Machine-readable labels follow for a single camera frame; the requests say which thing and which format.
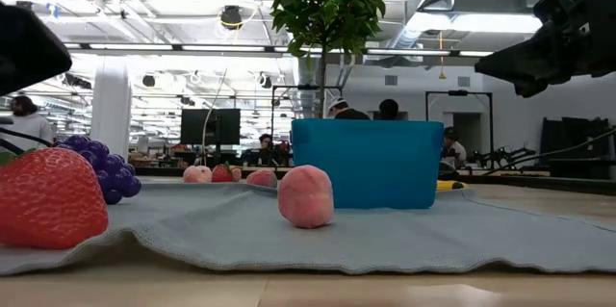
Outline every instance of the computer monitor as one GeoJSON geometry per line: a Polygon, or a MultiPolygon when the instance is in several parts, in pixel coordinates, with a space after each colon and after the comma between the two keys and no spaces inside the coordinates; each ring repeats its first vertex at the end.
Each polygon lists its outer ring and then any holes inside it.
{"type": "MultiPolygon", "coordinates": [[[[203,124],[210,110],[182,110],[180,143],[201,144],[203,124]]],[[[212,110],[206,128],[205,144],[215,144],[216,120],[220,120],[220,144],[240,144],[240,118],[238,109],[212,110]]]]}
{"type": "Polygon", "coordinates": [[[0,2],[0,95],[70,70],[62,42],[32,11],[0,2]]]}

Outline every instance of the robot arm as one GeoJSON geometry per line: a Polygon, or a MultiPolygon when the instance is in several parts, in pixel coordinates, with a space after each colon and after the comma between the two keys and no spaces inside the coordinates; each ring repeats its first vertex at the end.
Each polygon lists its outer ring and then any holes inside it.
{"type": "Polygon", "coordinates": [[[530,97],[572,76],[616,71],[616,0],[540,0],[533,12],[543,23],[535,35],[481,58],[476,72],[530,97]]]}

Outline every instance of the blue plastic container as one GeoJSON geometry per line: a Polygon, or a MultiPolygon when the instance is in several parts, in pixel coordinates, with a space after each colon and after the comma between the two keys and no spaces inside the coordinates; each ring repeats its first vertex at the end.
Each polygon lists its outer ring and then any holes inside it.
{"type": "Polygon", "coordinates": [[[443,123],[298,119],[296,166],[329,175],[336,208],[425,209],[434,203],[443,123]]]}

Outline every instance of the gray fabric mat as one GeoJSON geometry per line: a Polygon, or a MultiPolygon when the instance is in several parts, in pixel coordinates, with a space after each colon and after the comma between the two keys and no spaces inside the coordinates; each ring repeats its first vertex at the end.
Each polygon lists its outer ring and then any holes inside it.
{"type": "Polygon", "coordinates": [[[492,263],[544,272],[616,271],[616,227],[440,193],[430,210],[338,210],[331,225],[293,228],[275,191],[247,185],[146,184],[112,206],[102,236],[63,251],[0,247],[0,275],[87,261],[134,236],[167,257],[216,270],[466,272],[492,263]]]}

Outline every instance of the strawberry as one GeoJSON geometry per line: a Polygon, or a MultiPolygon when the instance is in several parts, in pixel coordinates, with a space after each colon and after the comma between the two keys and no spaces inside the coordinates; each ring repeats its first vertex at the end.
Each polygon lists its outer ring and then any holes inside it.
{"type": "Polygon", "coordinates": [[[240,182],[242,171],[235,166],[230,166],[229,162],[220,164],[212,170],[212,182],[240,182]]]}
{"type": "Polygon", "coordinates": [[[94,170],[64,148],[44,148],[0,168],[0,243],[68,249],[108,226],[94,170]]]}

